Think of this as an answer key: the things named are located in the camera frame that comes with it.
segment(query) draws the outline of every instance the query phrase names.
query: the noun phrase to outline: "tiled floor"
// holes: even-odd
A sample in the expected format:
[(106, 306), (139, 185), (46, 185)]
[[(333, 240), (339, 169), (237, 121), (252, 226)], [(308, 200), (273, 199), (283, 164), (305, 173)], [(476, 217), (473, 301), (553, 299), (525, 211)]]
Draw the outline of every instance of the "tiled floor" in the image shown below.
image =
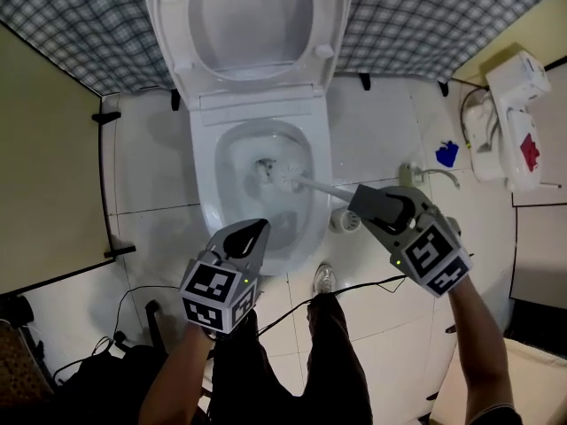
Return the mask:
[[(515, 214), (501, 184), (478, 183), (470, 170), (458, 123), (463, 92), (451, 83), (444, 98), (436, 83), (406, 79), (375, 79), (365, 92), (358, 79), (333, 80), (328, 102), (334, 182), (347, 189), (361, 182), (395, 184), (402, 162), (441, 168), (435, 150), (448, 140), (459, 144), (453, 170), (461, 189), (439, 174), (429, 175), (421, 187), (459, 221), (462, 239), (474, 253), (473, 281), (503, 326), (509, 313)], [(88, 355), (99, 337), (112, 335), (118, 302), (128, 288), (178, 285), (189, 258), (209, 237), (183, 107), (172, 112), (169, 94), (159, 90), (120, 96), (109, 104), (120, 107), (122, 118), (103, 131), (108, 212), (113, 234), (135, 244), (136, 252), (109, 267), (27, 293), (51, 369)], [(396, 275), (388, 258), (364, 228), (351, 235), (329, 231), (298, 272), (264, 283), (256, 305), (260, 325), (310, 297), (322, 261), (335, 267), (340, 288)], [(132, 343), (144, 341), (144, 306), (153, 298), (162, 305), (159, 325), (171, 348), (183, 328), (174, 290), (134, 292), (134, 300), (129, 297), (122, 305), (119, 328)], [(425, 399), (438, 391), (453, 354), (455, 335), (445, 333), (453, 324), (447, 299), (435, 300), (405, 281), (395, 294), (375, 287), (349, 291), (339, 301), (368, 378), (375, 422), (416, 423), (416, 417), (431, 410)], [(307, 380), (311, 343), (306, 316), (301, 307), (261, 338), (276, 375), (294, 395), (301, 394)]]

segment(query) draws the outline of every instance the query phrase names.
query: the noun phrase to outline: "toilet lid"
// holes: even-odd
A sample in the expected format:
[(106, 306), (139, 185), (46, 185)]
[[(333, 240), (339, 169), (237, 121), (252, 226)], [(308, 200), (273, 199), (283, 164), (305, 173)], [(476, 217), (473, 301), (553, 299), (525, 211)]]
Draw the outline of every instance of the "toilet lid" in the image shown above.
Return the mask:
[(311, 84), (334, 71), (349, 0), (146, 0), (169, 72), (203, 95)]

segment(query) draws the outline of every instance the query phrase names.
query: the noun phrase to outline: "black and white marker cube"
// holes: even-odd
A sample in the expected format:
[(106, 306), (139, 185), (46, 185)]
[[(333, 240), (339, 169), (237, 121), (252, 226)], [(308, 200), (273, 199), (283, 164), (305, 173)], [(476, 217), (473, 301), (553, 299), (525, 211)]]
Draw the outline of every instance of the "black and white marker cube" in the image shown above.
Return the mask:
[(405, 272), (435, 297), (451, 290), (472, 269), (469, 255), (459, 244), (458, 236), (450, 237), (433, 221), (401, 251)]
[(185, 318), (229, 334), (254, 307), (258, 280), (238, 271), (197, 261), (189, 266), (180, 294)]

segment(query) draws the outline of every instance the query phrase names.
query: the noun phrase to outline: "shoe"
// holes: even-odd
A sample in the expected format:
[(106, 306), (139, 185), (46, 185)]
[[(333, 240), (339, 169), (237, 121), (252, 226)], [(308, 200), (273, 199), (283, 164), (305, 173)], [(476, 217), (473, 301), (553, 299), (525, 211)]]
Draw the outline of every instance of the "shoe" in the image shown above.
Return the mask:
[(330, 265), (320, 265), (313, 280), (313, 297), (318, 294), (329, 294), (337, 289), (335, 272)]

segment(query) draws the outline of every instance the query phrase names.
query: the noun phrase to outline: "person's arm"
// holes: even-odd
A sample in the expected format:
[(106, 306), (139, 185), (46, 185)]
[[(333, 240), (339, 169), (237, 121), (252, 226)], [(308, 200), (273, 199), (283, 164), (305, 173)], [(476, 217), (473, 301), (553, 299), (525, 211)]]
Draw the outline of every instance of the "person's arm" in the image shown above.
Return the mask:
[(139, 425), (190, 424), (201, 397), (206, 357), (213, 342), (189, 323), (145, 397)]
[(504, 339), (469, 276), (449, 292), (461, 367), (467, 382), (467, 423), (491, 406), (513, 405)]

